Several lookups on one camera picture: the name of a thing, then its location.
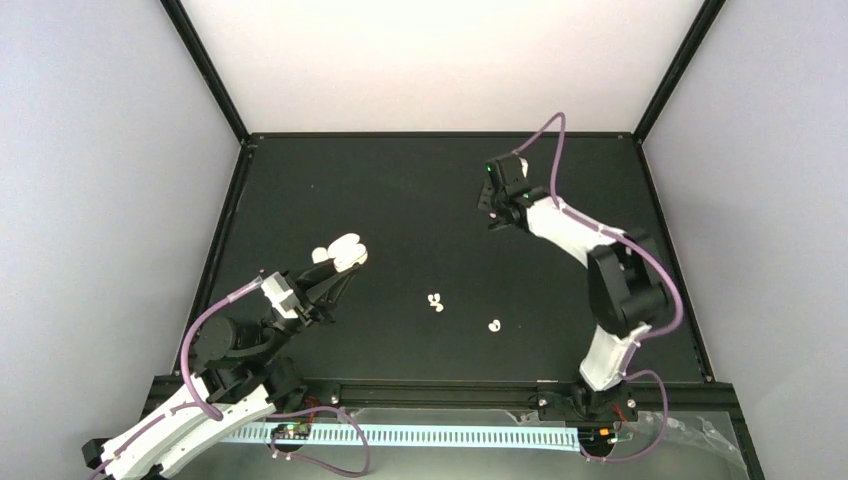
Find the black metal bar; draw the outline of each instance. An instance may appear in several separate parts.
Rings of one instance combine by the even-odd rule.
[[[634,130],[633,136],[636,137],[637,143],[644,142],[648,137],[651,127],[654,126],[668,99],[671,98],[677,82],[680,81],[683,72],[686,70],[689,62],[692,61],[695,52],[698,51],[698,47],[707,35],[707,31],[709,31],[713,20],[715,20],[723,5],[724,0],[705,0],[704,4],[701,5],[701,9],[695,16],[692,26],[689,27],[686,37],[683,38],[683,43],[677,49],[677,53],[671,60],[671,65],[666,70],[660,85],[657,87],[657,91],[654,92],[651,102],[648,103],[648,108],[645,109],[642,119],[639,120],[639,125]]]
[[[212,235],[212,245],[209,247],[209,253],[206,255],[206,263],[203,265],[203,271],[200,274],[200,283],[197,286],[197,292],[191,304],[191,311],[189,312],[185,327],[186,331],[191,325],[191,322],[200,316],[203,310],[209,306],[212,287],[215,285],[218,265],[221,262],[221,254],[224,252],[224,245],[227,243],[230,227],[232,227],[233,220],[235,219],[236,207],[244,190],[244,184],[247,181],[247,174],[253,162],[255,149],[256,145],[248,139],[246,143],[242,144],[239,151],[233,176],[230,179],[230,186],[227,188],[227,196],[224,197],[224,206],[221,207],[221,215],[218,217],[218,225],[215,227],[215,233]],[[174,369],[176,370],[178,368],[179,358],[174,364]]]
[[[648,182],[648,191],[651,193],[651,203],[653,203],[654,210],[657,213],[657,219],[659,219],[663,240],[665,240],[669,256],[671,257],[672,273],[675,278],[678,279],[677,288],[680,291],[680,296],[683,298],[683,308],[686,309],[686,318],[692,326],[692,336],[694,337],[695,346],[697,347],[696,355],[703,367],[704,380],[712,381],[714,377],[713,367],[710,363],[709,355],[707,354],[704,337],[701,335],[701,329],[698,327],[698,321],[695,319],[695,311],[692,309],[692,300],[689,297],[689,290],[686,288],[686,282],[683,281],[683,273],[680,269],[680,262],[677,260],[677,252],[674,251],[674,245],[671,242],[671,234],[668,231],[668,224],[665,221],[662,205],[660,205],[660,199],[657,195],[657,187],[654,185],[654,180],[651,177],[648,159],[645,157],[645,151],[642,149],[642,144],[636,140],[636,137],[633,137],[633,140],[635,142],[634,147],[636,148],[636,154],[639,157],[639,163],[642,164],[642,170],[645,172],[645,181]]]
[[[194,29],[194,25],[191,24],[191,20],[189,20],[188,13],[186,13],[182,2],[180,2],[180,0],[161,0],[161,2],[162,6],[165,7],[165,11],[168,12],[168,16],[171,17],[171,22],[173,22],[174,28],[177,29],[177,33],[179,33],[180,37],[183,39],[183,43],[185,43],[188,53],[191,54],[191,58],[194,59],[197,69],[200,70],[200,75],[203,77],[203,81],[205,81],[206,85],[209,86],[212,96],[215,97],[215,101],[218,102],[221,112],[224,113],[224,117],[230,124],[230,128],[233,129],[233,133],[236,135],[236,138],[241,143],[246,142],[249,135],[247,127],[245,127],[244,122],[241,121],[241,116],[239,116],[238,110],[236,110],[236,106],[233,104],[233,100],[227,93],[227,89],[224,88],[224,82],[218,75],[218,71],[215,70],[215,66],[212,64],[212,59],[209,58],[209,54],[206,53],[206,49],[203,47],[203,43],[200,41],[197,31]]]
[[[527,139],[533,132],[254,132],[254,137],[265,138],[520,138]],[[543,133],[543,137],[556,137],[558,132]],[[630,132],[565,132],[569,138],[630,138]]]
[[[765,480],[766,476],[763,473],[760,460],[757,458],[757,451],[754,449],[754,442],[751,440],[751,433],[748,431],[748,425],[745,423],[745,420],[733,422],[733,430],[736,433],[736,443],[739,445],[739,451],[745,460],[745,466],[748,468],[748,479]]]

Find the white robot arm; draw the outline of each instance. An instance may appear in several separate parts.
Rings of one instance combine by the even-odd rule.
[[[114,480],[168,479],[197,455],[246,424],[303,403],[303,379],[281,354],[290,338],[312,323],[332,322],[350,280],[368,252],[347,234],[312,253],[314,265],[298,273],[274,273],[256,287],[271,303],[261,322],[240,324],[210,317],[194,342],[191,384],[202,401],[221,412],[210,418],[183,385],[131,429],[83,446],[86,463]]]
[[[603,226],[554,199],[542,188],[531,188],[527,162],[514,154],[487,162],[478,208],[494,220],[491,230],[514,225],[544,238],[574,257],[588,270],[589,300],[597,326],[580,376],[594,392],[618,385],[639,339],[650,323],[669,304],[656,273],[638,255],[614,238],[601,233],[628,236],[651,253],[653,241],[642,232]]]

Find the purple tube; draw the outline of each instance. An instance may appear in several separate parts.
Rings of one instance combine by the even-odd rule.
[[[177,413],[178,411],[180,411],[182,409],[196,407],[196,406],[197,406],[196,403],[184,403],[182,405],[177,405],[176,407],[172,408],[171,413]],[[132,434],[130,436],[130,438],[127,439],[126,442],[122,443],[120,447],[115,449],[115,456],[119,456],[120,454],[124,453],[128,448],[130,448],[130,445],[132,445],[133,442],[138,440],[139,437],[144,435],[145,432],[147,432],[148,430],[153,428],[154,425],[161,422],[164,418],[165,418],[165,415],[159,415],[158,417],[154,418],[149,423],[147,423],[145,426],[139,428],[138,431],[135,432],[134,434]],[[97,468],[95,468],[94,471],[91,472],[91,475],[88,477],[88,480],[94,480],[95,478],[97,478],[97,475],[100,475],[101,473],[103,473],[104,470],[106,470],[106,467],[108,467],[110,463],[112,463],[112,460],[106,460],[105,462],[98,465]]]
[[[630,380],[633,380],[633,379],[636,379],[636,378],[639,378],[639,377],[643,377],[645,375],[650,375],[651,377],[654,377],[654,380],[657,381],[657,385],[659,385],[659,387],[660,387],[660,395],[662,395],[663,424],[660,427],[660,433],[657,434],[657,438],[654,439],[654,441],[644,450],[642,450],[638,453],[634,453],[633,455],[629,455],[629,456],[626,456],[626,457],[620,457],[620,458],[595,457],[593,455],[589,455],[589,452],[587,452],[583,448],[583,446],[581,446],[580,447],[580,453],[582,453],[586,458],[588,458],[590,460],[597,460],[597,461],[603,462],[603,463],[629,462],[631,460],[636,460],[636,459],[642,458],[645,455],[651,453],[660,444],[663,437],[665,436],[665,427],[668,424],[668,393],[666,393],[666,391],[665,391],[665,385],[662,383],[662,379],[660,378],[659,375],[657,375],[657,372],[655,372],[653,370],[639,370],[636,373],[633,373],[633,374],[630,374],[630,375],[624,377],[624,379],[627,380],[627,381],[630,381]]]
[[[203,312],[202,314],[200,314],[199,317],[197,317],[197,320],[195,320],[194,323],[191,324],[191,327],[189,327],[188,331],[185,334],[185,337],[183,338],[182,345],[180,345],[180,375],[183,377],[183,383],[185,384],[186,388],[188,388],[188,393],[191,395],[191,398],[192,400],[194,400],[194,403],[197,404],[197,406],[200,407],[200,409],[203,410],[204,413],[206,413],[206,416],[208,416],[212,420],[215,420],[216,422],[220,422],[224,418],[224,415],[221,413],[220,410],[215,408],[215,406],[206,403],[206,399],[200,398],[200,394],[197,393],[197,389],[194,387],[194,382],[192,382],[191,380],[191,371],[188,367],[188,351],[189,347],[191,346],[191,340],[194,338],[195,335],[197,335],[197,331],[200,330],[200,327],[203,326],[203,323],[206,322],[209,317],[211,317],[212,315],[217,313],[218,310],[221,310],[230,303],[235,302],[239,298],[247,295],[253,290],[256,290],[261,284],[262,277],[257,277],[252,282],[239,288],[235,292],[227,295],[225,298],[222,298],[217,303],[209,307],[205,312]]]
[[[359,438],[362,440],[362,446],[365,447],[365,466],[362,467],[362,470],[360,470],[358,472],[352,472],[350,470],[344,470],[344,469],[341,469],[341,468],[338,468],[338,467],[334,467],[333,465],[330,465],[329,463],[318,460],[317,458],[312,458],[312,457],[302,455],[302,454],[299,454],[299,453],[280,452],[277,449],[277,446],[275,444],[275,440],[278,437],[274,437],[274,438],[271,439],[271,450],[275,454],[286,455],[287,458],[293,458],[295,460],[303,460],[304,462],[308,462],[308,463],[311,463],[313,465],[317,465],[317,466],[319,466],[319,467],[321,467],[325,470],[328,470],[330,472],[335,473],[336,475],[341,475],[342,477],[359,478],[359,477],[364,477],[365,475],[367,475],[368,469],[371,468],[371,447],[368,445],[368,439],[365,438],[365,433],[362,431],[362,428],[359,426],[359,424],[356,423],[356,421],[350,415],[339,410],[338,408],[318,406],[318,407],[307,408],[305,410],[300,410],[298,412],[276,413],[276,414],[267,416],[266,419],[281,420],[281,419],[286,419],[286,418],[302,417],[302,416],[308,415],[312,412],[332,412],[332,413],[335,413],[336,415],[339,415],[342,418],[344,418],[345,420],[347,420],[347,422],[353,427],[353,429],[356,430],[356,434],[359,435]]]
[[[518,155],[522,151],[527,149],[527,147],[532,145],[536,140],[539,139],[539,137],[542,136],[542,134],[545,132],[545,130],[547,130],[548,127],[550,127],[551,124],[556,119],[560,119],[560,131],[559,131],[559,138],[557,140],[556,153],[554,154],[554,163],[551,166],[551,178],[550,178],[549,188],[550,188],[550,193],[551,193],[551,199],[554,202],[554,206],[559,208],[559,197],[557,196],[557,192],[556,192],[556,179],[557,179],[557,173],[559,171],[559,162],[562,159],[562,148],[563,148],[563,145],[565,145],[565,114],[563,112],[555,113],[554,116],[552,116],[542,126],[542,128],[539,129],[538,132],[533,134],[533,136],[531,136],[529,139],[527,139],[526,142],[522,143],[521,146],[519,146],[518,148],[513,150],[512,153]],[[630,247],[630,249],[632,251],[638,253],[642,258],[645,259],[645,261],[648,263],[648,265],[650,265],[657,272],[657,274],[662,279],[663,283],[665,283],[666,288],[668,288],[668,291],[671,294],[672,303],[674,303],[674,317],[672,318],[671,322],[669,322],[668,325],[666,325],[662,328],[658,328],[656,330],[652,329],[650,332],[645,334],[645,336],[642,337],[642,340],[649,340],[651,338],[656,338],[656,337],[660,337],[660,336],[663,336],[663,335],[667,335],[667,334],[673,332],[677,327],[680,326],[681,323],[683,323],[683,299],[680,296],[680,291],[677,289],[677,286],[674,284],[674,280],[672,280],[671,275],[669,275],[668,272],[666,272],[666,270],[663,268],[663,266],[660,264],[660,262],[657,261],[657,259],[655,259],[648,252],[646,252],[645,249],[643,249],[639,245],[636,245],[634,242],[630,241],[629,239],[625,238],[624,236],[619,235],[616,232],[608,230],[606,228],[606,226],[603,225],[603,224],[593,222],[591,220],[583,218],[580,215],[577,215],[576,213],[572,212],[571,209],[568,208],[568,207],[562,208],[562,209],[560,209],[560,211],[562,211],[562,213],[568,215],[569,217],[573,218],[574,220],[576,220],[580,224],[585,225],[587,228],[591,228],[592,230],[597,230],[601,234],[606,235],[607,237],[610,237],[610,238],[614,239],[615,241],[626,245],[627,247]]]

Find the purple cable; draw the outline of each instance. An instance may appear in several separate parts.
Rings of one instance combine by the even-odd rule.
[[[200,314],[199,317],[197,317],[197,320],[195,320],[194,323],[191,324],[191,327],[189,327],[188,331],[185,334],[185,337],[183,338],[182,345],[180,345],[180,375],[183,377],[183,383],[185,384],[186,388],[188,388],[188,393],[191,395],[191,398],[192,400],[194,400],[194,403],[196,403],[197,406],[200,407],[201,410],[203,410],[206,416],[208,416],[212,420],[215,420],[216,422],[220,422],[221,420],[223,420],[224,414],[222,414],[221,411],[215,408],[213,405],[209,405],[208,403],[206,403],[206,400],[200,398],[200,394],[197,393],[197,389],[194,387],[194,382],[191,381],[191,371],[189,371],[188,368],[189,346],[191,345],[192,339],[197,334],[197,331],[200,330],[200,327],[203,326],[203,323],[206,322],[209,317],[211,317],[212,315],[217,313],[218,310],[224,308],[230,303],[235,302],[239,298],[247,295],[253,290],[256,290],[261,284],[262,277],[257,277],[252,282],[239,288],[235,292],[227,295],[225,298],[222,298],[217,303],[209,307],[205,312],[203,312],[202,314]]]
[[[547,130],[548,127],[550,127],[551,124],[554,123],[554,120],[556,120],[557,118],[559,118],[559,120],[560,120],[560,122],[559,122],[559,139],[557,140],[556,153],[554,153],[554,165],[551,168],[551,182],[550,182],[551,198],[554,201],[555,207],[559,207],[559,198],[557,198],[557,196],[556,196],[556,175],[557,175],[557,169],[559,169],[559,159],[562,156],[562,147],[565,145],[565,114],[562,113],[562,112],[555,113],[554,116],[551,117],[551,119],[548,120],[547,123],[542,125],[542,128],[540,128],[538,132],[533,134],[533,136],[530,137],[526,142],[522,143],[520,147],[518,147],[518,148],[516,148],[515,150],[512,151],[512,153],[514,153],[516,155],[523,152],[527,147],[532,145],[533,142],[535,142],[539,137],[541,137],[542,134],[545,133],[545,130]]]
[[[559,208],[559,197],[557,196],[557,193],[556,193],[556,177],[557,177],[557,172],[559,170],[559,162],[560,162],[560,159],[562,158],[562,147],[563,147],[563,145],[565,145],[565,114],[562,113],[562,112],[557,112],[556,114],[554,114],[554,116],[551,117],[551,119],[548,120],[547,123],[545,123],[545,125],[543,125],[542,128],[538,132],[533,134],[533,136],[530,137],[526,142],[521,144],[520,147],[513,150],[512,153],[518,155],[519,153],[524,151],[527,147],[532,145],[533,142],[535,142],[540,136],[542,136],[542,133],[544,133],[545,130],[547,130],[548,127],[551,125],[551,123],[553,123],[554,120],[556,120],[557,118],[559,118],[561,120],[561,123],[560,123],[559,139],[557,140],[556,153],[554,154],[554,163],[553,163],[553,166],[551,167],[550,191],[551,191],[551,199],[554,202],[554,206]],[[592,230],[596,230],[599,233],[601,233],[602,235],[606,235],[607,237],[610,237],[613,240],[629,247],[630,250],[638,253],[639,256],[641,256],[646,262],[648,262],[648,264],[657,272],[657,274],[662,279],[663,283],[665,283],[666,287],[669,290],[669,293],[671,294],[672,302],[674,303],[674,317],[672,318],[671,322],[669,322],[668,325],[666,325],[662,328],[658,328],[656,330],[651,330],[650,332],[646,333],[641,338],[642,341],[648,340],[648,339],[651,339],[651,338],[661,337],[663,335],[667,335],[667,334],[673,332],[677,327],[680,326],[681,323],[683,323],[683,299],[680,296],[680,291],[677,289],[677,286],[674,284],[674,280],[671,279],[671,275],[669,275],[668,272],[666,272],[666,270],[663,268],[663,266],[660,264],[660,262],[657,261],[656,258],[654,258],[651,254],[646,252],[645,249],[643,249],[642,247],[640,247],[639,245],[637,245],[636,243],[634,243],[630,239],[625,238],[624,236],[619,235],[616,232],[607,230],[606,225],[604,225],[602,223],[598,223],[598,222],[589,220],[588,218],[584,218],[583,216],[576,214],[575,212],[573,212],[571,210],[570,207],[566,206],[564,208],[561,208],[560,211],[562,213],[566,214],[567,216],[571,217],[572,219],[576,220],[578,223],[586,226],[587,228],[591,228]],[[627,352],[628,358],[627,358],[627,361],[624,363],[624,365],[629,364],[630,358],[633,356],[634,351],[628,351]]]
[[[683,323],[683,298],[680,296],[680,291],[677,290],[677,286],[674,284],[674,280],[671,279],[671,275],[668,274],[665,268],[663,268],[660,262],[656,258],[654,258],[653,255],[645,251],[644,248],[640,247],[638,244],[636,244],[636,242],[630,240],[624,235],[620,235],[612,230],[608,230],[606,225],[594,222],[592,220],[588,220],[583,216],[574,213],[568,206],[564,206],[560,209],[560,211],[575,220],[576,222],[580,223],[581,225],[585,225],[586,228],[597,230],[599,233],[601,233],[601,235],[606,235],[607,237],[612,238],[616,242],[625,245],[626,247],[630,248],[630,250],[639,254],[639,256],[642,257],[646,262],[648,262],[648,265],[650,265],[651,268],[653,268],[654,271],[657,272],[657,275],[660,276],[660,279],[662,279],[663,283],[665,283],[665,286],[668,288],[668,291],[671,294],[671,301],[672,303],[674,303],[674,317],[668,325],[646,333],[640,339],[641,341],[669,334],[673,332],[677,327],[679,327],[681,323]]]
[[[185,408],[191,408],[191,407],[197,407],[197,406],[198,405],[196,403],[184,403],[182,405],[177,405],[176,407],[172,408],[171,413],[177,413],[180,410],[183,410]],[[116,456],[116,457],[120,456],[128,448],[130,448],[130,445],[132,445],[133,442],[138,440],[139,437],[144,435],[145,432],[147,432],[148,430],[153,428],[157,423],[161,422],[164,419],[165,419],[164,414],[159,415],[158,417],[156,417],[153,420],[151,420],[150,422],[148,422],[145,426],[139,428],[137,432],[130,435],[130,438],[128,438],[127,441],[125,441],[124,443],[121,444],[120,447],[115,449],[114,456]],[[95,478],[97,478],[97,475],[103,473],[103,471],[106,470],[106,467],[108,467],[110,463],[112,463],[112,460],[106,460],[105,462],[98,465],[97,468],[95,468],[94,471],[91,472],[91,476],[88,477],[88,480],[94,480]]]
[[[337,415],[340,415],[342,418],[347,420],[347,422],[354,428],[354,430],[356,430],[356,434],[359,435],[359,438],[362,440],[362,446],[365,447],[365,466],[362,467],[362,470],[359,471],[359,472],[351,472],[349,470],[343,470],[341,468],[334,467],[334,466],[330,465],[329,463],[322,462],[321,460],[318,460],[317,458],[308,457],[306,455],[301,455],[299,453],[281,452],[281,451],[277,450],[277,446],[275,444],[275,441],[277,440],[276,435],[271,439],[271,450],[274,452],[274,454],[281,454],[282,453],[282,454],[286,455],[287,459],[293,458],[295,460],[303,460],[304,462],[309,462],[313,465],[318,465],[319,467],[321,467],[325,470],[328,470],[330,472],[333,472],[336,475],[341,475],[342,477],[359,478],[359,477],[364,477],[365,475],[367,475],[368,469],[371,467],[371,447],[368,445],[368,439],[365,438],[365,433],[362,431],[362,428],[360,428],[359,424],[356,423],[356,421],[350,415],[339,410],[338,408],[318,406],[318,407],[307,408],[306,410],[301,410],[299,412],[275,413],[275,414],[269,415],[265,418],[266,419],[272,419],[272,420],[282,420],[282,419],[286,419],[286,418],[301,417],[303,415],[308,415],[312,412],[332,412],[332,413],[335,413]]]
[[[655,448],[657,448],[657,445],[660,444],[663,437],[665,436],[665,427],[666,427],[666,424],[668,423],[668,393],[666,393],[666,391],[665,391],[665,385],[663,385],[662,379],[660,378],[659,375],[657,375],[657,372],[655,372],[653,370],[639,370],[636,373],[632,373],[632,374],[624,377],[624,379],[627,380],[627,381],[630,381],[630,380],[633,380],[635,378],[643,377],[645,375],[650,375],[650,376],[654,377],[654,380],[657,381],[657,385],[659,385],[659,387],[660,387],[660,394],[662,395],[662,399],[663,399],[663,419],[662,419],[663,424],[660,427],[660,433],[657,434],[657,438],[654,439],[653,443],[648,445],[648,447],[645,448],[644,450],[642,450],[638,453],[634,453],[633,455],[628,455],[626,457],[620,457],[620,458],[596,457],[594,455],[589,455],[589,452],[587,452],[586,449],[584,449],[583,446],[581,445],[580,446],[580,453],[582,453],[584,456],[586,456],[586,458],[588,458],[590,460],[598,460],[598,461],[603,462],[603,463],[629,462],[631,460],[636,460],[638,458],[642,458],[645,455],[651,453],[651,451],[653,451]]]

